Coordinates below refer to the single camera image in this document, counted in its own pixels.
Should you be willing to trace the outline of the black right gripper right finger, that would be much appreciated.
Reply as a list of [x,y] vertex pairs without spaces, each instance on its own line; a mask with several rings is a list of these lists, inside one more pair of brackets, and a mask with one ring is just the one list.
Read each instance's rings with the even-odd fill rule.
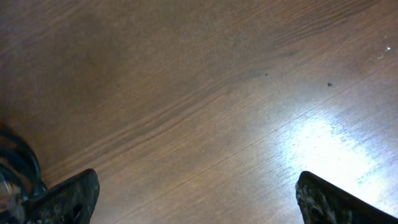
[[305,224],[397,224],[397,218],[309,172],[301,172],[295,196]]

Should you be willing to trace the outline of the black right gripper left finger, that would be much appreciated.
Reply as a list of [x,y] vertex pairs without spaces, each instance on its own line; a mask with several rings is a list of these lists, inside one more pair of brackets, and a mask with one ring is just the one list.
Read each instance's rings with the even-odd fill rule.
[[11,200],[1,223],[90,224],[99,194],[98,176],[87,169],[24,202]]

